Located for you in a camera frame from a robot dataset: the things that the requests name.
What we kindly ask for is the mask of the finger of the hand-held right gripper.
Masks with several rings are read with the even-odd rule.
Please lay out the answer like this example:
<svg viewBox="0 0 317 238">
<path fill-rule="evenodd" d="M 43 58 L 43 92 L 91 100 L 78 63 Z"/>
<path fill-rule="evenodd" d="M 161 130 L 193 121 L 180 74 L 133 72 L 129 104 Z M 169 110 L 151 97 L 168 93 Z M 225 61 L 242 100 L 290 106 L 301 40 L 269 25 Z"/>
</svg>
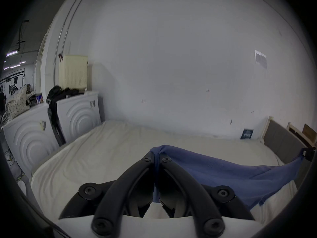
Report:
<svg viewBox="0 0 317 238">
<path fill-rule="evenodd" d="M 314 155 L 315 148 L 303 148 L 303 156 L 307 161 L 312 162 Z"/>
</svg>

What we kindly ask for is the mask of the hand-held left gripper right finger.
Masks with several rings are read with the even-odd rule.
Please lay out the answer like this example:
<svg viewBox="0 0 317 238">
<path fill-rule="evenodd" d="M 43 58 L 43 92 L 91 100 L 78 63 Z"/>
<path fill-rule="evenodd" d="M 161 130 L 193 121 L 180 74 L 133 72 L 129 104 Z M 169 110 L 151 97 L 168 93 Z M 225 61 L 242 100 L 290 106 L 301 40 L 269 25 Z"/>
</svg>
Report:
<svg viewBox="0 0 317 238">
<path fill-rule="evenodd" d="M 171 218 L 192 216 L 197 235 L 222 235 L 223 217 L 255 222 L 232 188 L 200 184 L 167 155 L 157 163 L 160 203 Z"/>
</svg>

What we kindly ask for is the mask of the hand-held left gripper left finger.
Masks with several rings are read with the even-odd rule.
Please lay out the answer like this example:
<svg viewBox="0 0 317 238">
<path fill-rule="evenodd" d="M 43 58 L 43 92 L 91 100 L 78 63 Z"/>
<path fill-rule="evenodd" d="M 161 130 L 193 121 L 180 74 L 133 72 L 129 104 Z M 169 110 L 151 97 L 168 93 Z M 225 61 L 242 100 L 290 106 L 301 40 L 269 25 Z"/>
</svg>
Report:
<svg viewBox="0 0 317 238">
<path fill-rule="evenodd" d="M 59 220 L 94 216 L 96 236 L 119 236 L 123 215 L 143 217 L 153 201 L 154 154 L 149 152 L 117 180 L 85 183 L 62 210 Z"/>
</svg>

